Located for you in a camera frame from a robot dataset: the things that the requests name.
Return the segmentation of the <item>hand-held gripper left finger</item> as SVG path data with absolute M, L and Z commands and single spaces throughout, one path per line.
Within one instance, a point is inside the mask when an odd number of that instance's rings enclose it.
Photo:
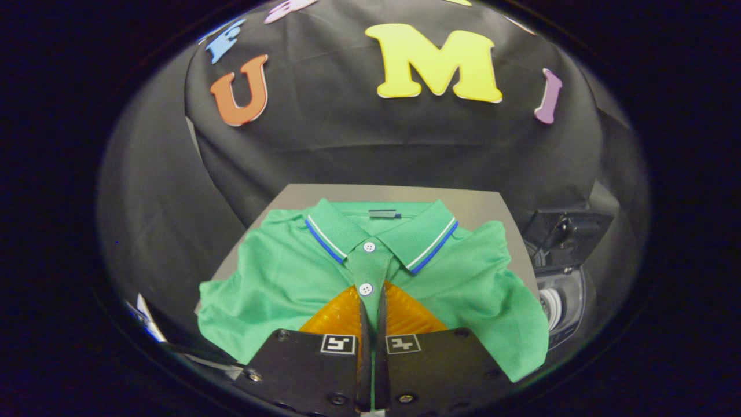
M 287 414 L 357 416 L 371 403 L 368 318 L 355 287 L 298 330 L 276 329 L 234 382 Z

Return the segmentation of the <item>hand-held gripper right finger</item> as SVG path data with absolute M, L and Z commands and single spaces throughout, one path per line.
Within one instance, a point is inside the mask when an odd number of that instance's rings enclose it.
M 447 327 L 389 282 L 382 287 L 375 406 L 387 415 L 465 415 L 503 400 L 513 383 L 467 327 Z

